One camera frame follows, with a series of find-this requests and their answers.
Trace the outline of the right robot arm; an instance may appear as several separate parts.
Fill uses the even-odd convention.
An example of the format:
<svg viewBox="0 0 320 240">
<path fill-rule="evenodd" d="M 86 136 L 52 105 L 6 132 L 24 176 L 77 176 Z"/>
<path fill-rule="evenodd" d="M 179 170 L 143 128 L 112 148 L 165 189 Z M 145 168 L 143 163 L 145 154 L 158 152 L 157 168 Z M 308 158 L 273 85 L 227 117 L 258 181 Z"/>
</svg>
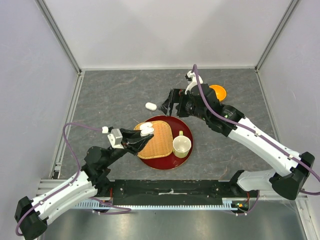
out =
<svg viewBox="0 0 320 240">
<path fill-rule="evenodd" d="M 207 84 L 171 89 L 159 110 L 171 116 L 173 109 L 180 118 L 194 116 L 205 121 L 212 131 L 246 146 L 271 166 L 270 170 L 237 171 L 229 184 L 233 196 L 240 197 L 249 191 L 274 191 L 285 199 L 295 200 L 301 193 L 315 157 L 309 152 L 290 150 L 265 134 L 235 107 L 221 104 Z"/>
</svg>

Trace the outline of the white square earbud case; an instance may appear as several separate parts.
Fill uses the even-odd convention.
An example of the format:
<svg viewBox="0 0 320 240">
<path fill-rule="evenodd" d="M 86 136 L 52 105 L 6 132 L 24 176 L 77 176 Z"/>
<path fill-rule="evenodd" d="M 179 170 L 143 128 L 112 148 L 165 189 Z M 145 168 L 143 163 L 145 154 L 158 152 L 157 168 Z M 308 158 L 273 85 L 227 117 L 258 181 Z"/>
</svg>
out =
<svg viewBox="0 0 320 240">
<path fill-rule="evenodd" d="M 151 122 L 144 122 L 139 126 L 140 136 L 148 136 L 154 133 L 153 124 Z"/>
</svg>

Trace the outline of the white oval charging case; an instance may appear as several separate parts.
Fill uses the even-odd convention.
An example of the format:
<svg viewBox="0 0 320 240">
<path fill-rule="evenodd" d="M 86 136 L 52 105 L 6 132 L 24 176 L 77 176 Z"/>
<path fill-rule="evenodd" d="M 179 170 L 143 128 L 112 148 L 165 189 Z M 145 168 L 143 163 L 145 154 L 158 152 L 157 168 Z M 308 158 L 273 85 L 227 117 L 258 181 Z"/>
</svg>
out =
<svg viewBox="0 0 320 240">
<path fill-rule="evenodd" d="M 150 110 L 150 111 L 156 111 L 158 107 L 157 107 L 157 105 L 154 104 L 154 103 L 147 102 L 147 103 L 145 104 L 145 108 L 148 109 L 148 110 Z"/>
</svg>

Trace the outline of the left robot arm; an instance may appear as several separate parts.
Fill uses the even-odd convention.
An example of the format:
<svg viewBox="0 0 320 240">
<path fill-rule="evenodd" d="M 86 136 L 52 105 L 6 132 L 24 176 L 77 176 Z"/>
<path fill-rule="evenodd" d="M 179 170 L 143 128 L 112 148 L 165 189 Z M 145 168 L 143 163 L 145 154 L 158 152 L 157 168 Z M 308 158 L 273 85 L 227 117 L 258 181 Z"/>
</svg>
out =
<svg viewBox="0 0 320 240">
<path fill-rule="evenodd" d="M 85 164 L 68 180 L 52 190 L 34 197 L 27 196 L 18 201 L 14 218 L 17 222 L 15 233 L 26 240 L 42 235 L 57 217 L 85 199 L 105 197 L 112 184 L 108 179 L 109 166 L 130 153 L 137 155 L 154 136 L 154 128 L 129 130 L 103 127 L 110 146 L 92 146 L 87 150 Z"/>
</svg>

